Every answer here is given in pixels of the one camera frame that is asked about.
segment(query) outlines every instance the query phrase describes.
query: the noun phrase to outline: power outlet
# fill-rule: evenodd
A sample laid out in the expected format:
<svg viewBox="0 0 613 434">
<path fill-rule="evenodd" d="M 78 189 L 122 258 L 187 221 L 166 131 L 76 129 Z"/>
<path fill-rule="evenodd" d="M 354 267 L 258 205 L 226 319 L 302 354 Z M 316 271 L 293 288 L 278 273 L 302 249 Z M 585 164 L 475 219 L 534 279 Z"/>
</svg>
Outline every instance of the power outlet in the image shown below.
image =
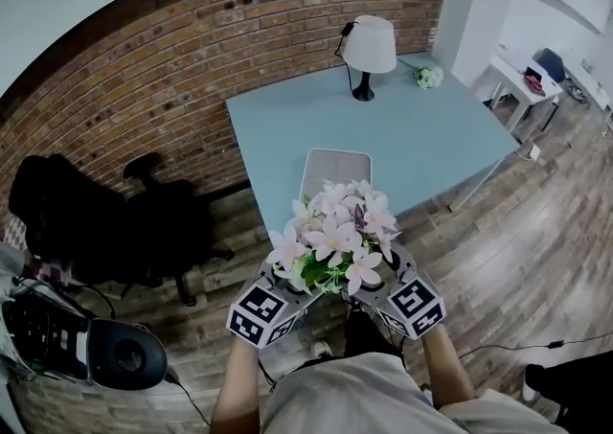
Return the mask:
<svg viewBox="0 0 613 434">
<path fill-rule="evenodd" d="M 540 148 L 537 145 L 533 145 L 533 148 L 530 150 L 530 157 L 536 161 L 538 159 L 538 155 L 540 154 Z"/>
</svg>

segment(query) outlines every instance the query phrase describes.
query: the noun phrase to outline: table lamp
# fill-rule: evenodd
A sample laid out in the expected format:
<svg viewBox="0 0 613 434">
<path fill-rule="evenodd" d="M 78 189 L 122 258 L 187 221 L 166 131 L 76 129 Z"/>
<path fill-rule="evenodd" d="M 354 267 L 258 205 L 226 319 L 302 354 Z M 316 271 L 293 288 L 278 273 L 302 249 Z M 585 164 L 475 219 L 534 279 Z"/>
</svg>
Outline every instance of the table lamp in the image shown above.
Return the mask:
<svg viewBox="0 0 613 434">
<path fill-rule="evenodd" d="M 343 59 L 362 72 L 362 82 L 353 90 L 353 96 L 362 102 L 371 101 L 375 97 L 369 86 L 371 73 L 387 73 L 396 68 L 392 22 L 378 16 L 358 16 L 347 37 Z"/>
</svg>

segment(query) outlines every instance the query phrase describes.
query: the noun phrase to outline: brick wall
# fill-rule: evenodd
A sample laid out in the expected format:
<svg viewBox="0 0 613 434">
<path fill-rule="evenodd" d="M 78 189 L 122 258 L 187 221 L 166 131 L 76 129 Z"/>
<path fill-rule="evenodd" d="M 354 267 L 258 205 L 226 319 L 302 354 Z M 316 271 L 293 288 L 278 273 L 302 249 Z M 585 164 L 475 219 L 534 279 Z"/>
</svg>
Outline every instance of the brick wall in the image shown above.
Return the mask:
<svg viewBox="0 0 613 434">
<path fill-rule="evenodd" d="M 118 0 L 61 38 L 0 99 L 0 217 L 30 154 L 62 153 L 124 194 L 130 160 L 202 193 L 246 179 L 224 99 L 337 66 L 343 25 L 391 20 L 397 51 L 430 49 L 442 0 Z"/>
</svg>

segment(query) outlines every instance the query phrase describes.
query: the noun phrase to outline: gray shirt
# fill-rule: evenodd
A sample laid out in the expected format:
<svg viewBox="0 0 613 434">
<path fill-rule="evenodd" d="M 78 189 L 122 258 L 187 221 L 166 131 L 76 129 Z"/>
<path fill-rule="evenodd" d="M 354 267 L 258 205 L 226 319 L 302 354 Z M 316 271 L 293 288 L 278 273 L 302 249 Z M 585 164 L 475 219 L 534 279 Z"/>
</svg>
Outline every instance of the gray shirt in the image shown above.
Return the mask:
<svg viewBox="0 0 613 434">
<path fill-rule="evenodd" d="M 362 354 L 296 371 L 279 381 L 265 434 L 563 434 L 511 398 L 479 399 L 437 411 L 398 357 Z"/>
</svg>

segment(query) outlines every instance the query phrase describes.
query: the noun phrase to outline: person's arm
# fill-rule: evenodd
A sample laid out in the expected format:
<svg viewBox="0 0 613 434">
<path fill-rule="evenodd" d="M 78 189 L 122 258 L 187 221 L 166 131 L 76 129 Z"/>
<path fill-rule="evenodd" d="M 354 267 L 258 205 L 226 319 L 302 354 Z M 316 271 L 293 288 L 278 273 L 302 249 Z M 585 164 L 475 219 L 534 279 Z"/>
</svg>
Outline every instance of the person's arm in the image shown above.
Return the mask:
<svg viewBox="0 0 613 434">
<path fill-rule="evenodd" d="M 211 418 L 211 434 L 259 432 L 258 349 L 235 337 Z"/>
<path fill-rule="evenodd" d="M 434 406 L 441 408 L 475 399 L 475 389 L 444 325 L 428 331 L 422 340 Z"/>
</svg>

